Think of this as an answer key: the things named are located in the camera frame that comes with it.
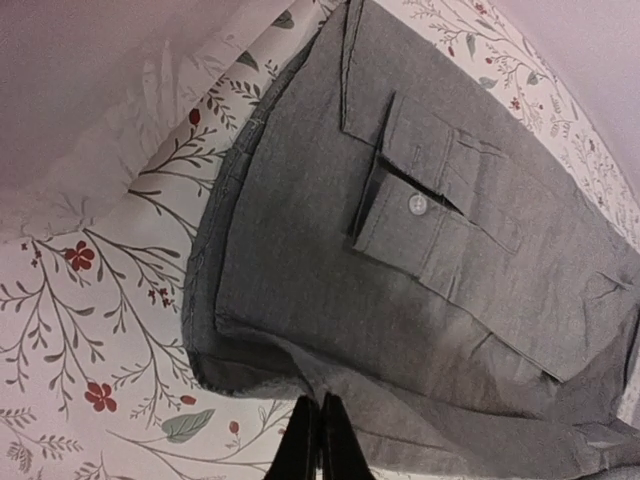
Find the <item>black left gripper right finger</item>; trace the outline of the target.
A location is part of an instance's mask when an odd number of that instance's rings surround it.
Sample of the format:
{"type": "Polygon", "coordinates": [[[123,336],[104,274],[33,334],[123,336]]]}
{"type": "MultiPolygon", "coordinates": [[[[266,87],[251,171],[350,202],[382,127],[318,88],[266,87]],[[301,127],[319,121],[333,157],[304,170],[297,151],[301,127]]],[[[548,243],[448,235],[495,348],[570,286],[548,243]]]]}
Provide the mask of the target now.
{"type": "Polygon", "coordinates": [[[324,480],[375,480],[343,401],[327,393],[321,409],[321,471],[324,480]]]}

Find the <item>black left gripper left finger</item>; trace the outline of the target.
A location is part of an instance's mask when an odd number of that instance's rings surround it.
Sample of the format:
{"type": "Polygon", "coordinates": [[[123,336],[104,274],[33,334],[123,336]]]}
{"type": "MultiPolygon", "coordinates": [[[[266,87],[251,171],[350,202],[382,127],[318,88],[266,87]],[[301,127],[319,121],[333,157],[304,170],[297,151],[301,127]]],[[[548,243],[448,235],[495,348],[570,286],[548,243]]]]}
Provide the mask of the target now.
{"type": "Polygon", "coordinates": [[[320,407],[308,396],[296,401],[267,480],[313,480],[318,467],[320,407]]]}

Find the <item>grey button-up shirt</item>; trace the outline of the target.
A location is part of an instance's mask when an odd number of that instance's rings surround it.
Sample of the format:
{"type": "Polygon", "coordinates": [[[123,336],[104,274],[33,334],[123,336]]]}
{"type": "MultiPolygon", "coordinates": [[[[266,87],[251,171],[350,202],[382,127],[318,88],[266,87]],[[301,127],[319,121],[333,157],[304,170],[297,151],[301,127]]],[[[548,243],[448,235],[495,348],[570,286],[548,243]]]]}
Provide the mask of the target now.
{"type": "Polygon", "coordinates": [[[372,1],[334,11],[227,152],[182,338],[215,393],[339,396],[378,467],[580,479],[639,464],[618,414],[638,252],[372,1]]]}

